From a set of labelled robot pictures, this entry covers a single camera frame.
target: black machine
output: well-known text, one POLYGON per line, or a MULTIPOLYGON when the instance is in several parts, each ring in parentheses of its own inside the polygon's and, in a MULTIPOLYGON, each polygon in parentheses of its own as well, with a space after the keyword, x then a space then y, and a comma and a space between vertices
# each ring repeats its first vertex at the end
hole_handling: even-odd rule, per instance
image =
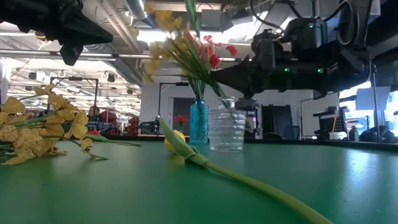
POLYGON ((83 46, 110 43, 113 36, 83 13, 81 0, 0 0, 0 23, 15 24, 21 32, 58 40, 65 64, 74 65, 83 46))
POLYGON ((254 36, 251 48, 255 57, 212 72, 216 81, 242 92, 245 98, 264 90, 304 89, 319 91, 321 98, 328 91, 345 90, 368 80, 374 71, 365 46, 372 0, 344 0, 326 19, 316 17, 315 10, 313 17, 302 18, 291 1, 276 3, 289 4, 297 18, 289 22, 283 35, 264 30, 254 36), (337 38, 329 41, 326 22, 340 11, 337 38), (282 44, 287 43, 290 51, 283 49, 282 44))

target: table surface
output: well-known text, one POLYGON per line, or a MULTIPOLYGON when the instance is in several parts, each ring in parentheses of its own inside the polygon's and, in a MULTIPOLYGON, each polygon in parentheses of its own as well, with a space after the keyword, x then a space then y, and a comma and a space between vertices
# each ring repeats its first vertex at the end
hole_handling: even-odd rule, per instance
MULTIPOLYGON (((0 223, 307 223, 268 196, 184 164, 162 142, 95 143, 92 161, 68 155, 0 166, 0 223)), ((215 164, 271 184, 334 223, 396 223, 398 154, 333 146, 199 148, 215 164)))

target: glass vase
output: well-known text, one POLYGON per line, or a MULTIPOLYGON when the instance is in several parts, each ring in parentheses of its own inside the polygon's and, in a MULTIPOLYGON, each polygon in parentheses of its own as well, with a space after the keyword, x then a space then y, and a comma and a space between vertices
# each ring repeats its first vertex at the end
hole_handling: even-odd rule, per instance
POLYGON ((190 116, 190 144, 208 143, 209 107, 203 100, 195 100, 191 105, 190 116))
POLYGON ((235 109, 235 97, 219 98, 217 110, 210 111, 210 149, 218 152, 243 150, 246 112, 235 109))

